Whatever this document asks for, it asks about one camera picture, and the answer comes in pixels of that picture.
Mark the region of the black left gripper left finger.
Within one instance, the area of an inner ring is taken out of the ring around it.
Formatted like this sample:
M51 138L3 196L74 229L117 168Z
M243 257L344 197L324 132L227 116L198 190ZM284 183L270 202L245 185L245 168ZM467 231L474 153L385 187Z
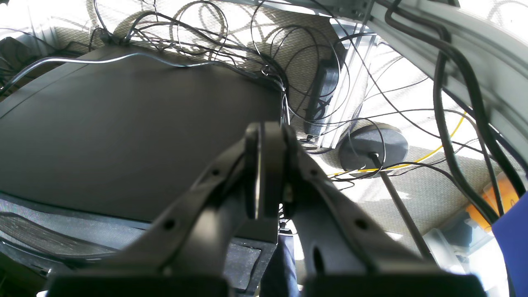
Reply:
M252 123L125 250L49 284L49 297L253 297L275 250L283 126Z

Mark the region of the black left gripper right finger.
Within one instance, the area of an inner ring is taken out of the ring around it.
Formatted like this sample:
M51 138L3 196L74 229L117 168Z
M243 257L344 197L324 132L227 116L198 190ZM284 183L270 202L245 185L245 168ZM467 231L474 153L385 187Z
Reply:
M473 275L451 274L389 237L343 195L282 128L285 174L292 188L286 207L307 267L304 297L484 297Z

